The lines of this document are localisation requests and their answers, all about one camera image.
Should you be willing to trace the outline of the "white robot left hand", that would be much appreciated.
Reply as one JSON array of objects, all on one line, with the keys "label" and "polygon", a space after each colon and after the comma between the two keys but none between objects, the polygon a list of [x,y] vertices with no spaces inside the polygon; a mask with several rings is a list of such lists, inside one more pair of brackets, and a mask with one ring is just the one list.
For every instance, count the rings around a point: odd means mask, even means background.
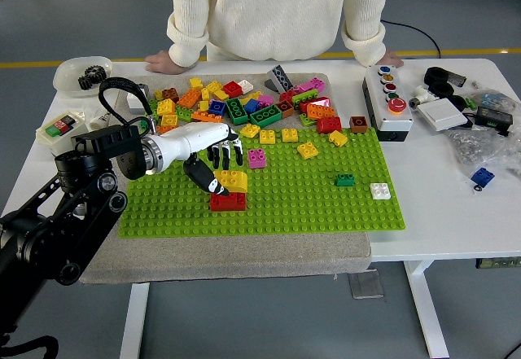
[{"label": "white robot left hand", "polygon": [[190,123],[161,135],[151,135],[142,140],[149,148],[149,174],[161,173],[174,161],[183,163],[185,174],[202,190],[229,195],[229,191],[217,180],[211,168],[198,158],[198,153],[208,150],[213,167],[230,167],[230,150],[234,149],[236,162],[243,164],[243,147],[239,135],[225,123]]}]

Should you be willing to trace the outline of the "person's left hand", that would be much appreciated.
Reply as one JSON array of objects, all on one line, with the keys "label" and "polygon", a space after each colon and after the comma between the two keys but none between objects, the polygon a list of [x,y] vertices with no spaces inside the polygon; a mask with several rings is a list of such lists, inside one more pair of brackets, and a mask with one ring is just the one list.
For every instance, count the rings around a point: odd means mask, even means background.
[{"label": "person's left hand", "polygon": [[404,65],[404,61],[393,50],[387,49],[383,57],[377,62],[377,65],[394,66],[400,68]]}]

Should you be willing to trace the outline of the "person's right hand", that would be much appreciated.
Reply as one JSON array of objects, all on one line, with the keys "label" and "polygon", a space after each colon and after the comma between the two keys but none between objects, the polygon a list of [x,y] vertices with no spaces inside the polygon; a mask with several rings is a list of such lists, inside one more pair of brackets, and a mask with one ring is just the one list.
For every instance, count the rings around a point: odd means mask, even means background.
[{"label": "person's right hand", "polygon": [[155,55],[148,55],[145,58],[146,70],[165,75],[179,75],[186,71],[186,68],[174,63],[166,50],[162,50]]}]

